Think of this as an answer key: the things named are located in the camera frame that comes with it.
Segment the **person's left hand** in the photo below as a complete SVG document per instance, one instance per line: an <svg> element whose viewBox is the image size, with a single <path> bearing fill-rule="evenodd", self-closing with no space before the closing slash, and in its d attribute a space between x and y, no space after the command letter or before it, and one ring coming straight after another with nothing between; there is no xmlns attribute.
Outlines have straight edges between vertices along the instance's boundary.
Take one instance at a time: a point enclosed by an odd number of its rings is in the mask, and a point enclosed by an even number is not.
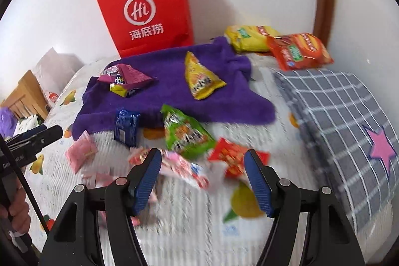
<svg viewBox="0 0 399 266"><path fill-rule="evenodd" d="M19 234L26 234L30 229L31 218L29 216L29 205L26 202L26 192L21 185L15 193L14 200L9 208L1 206L1 219L12 216L12 228Z"/></svg>

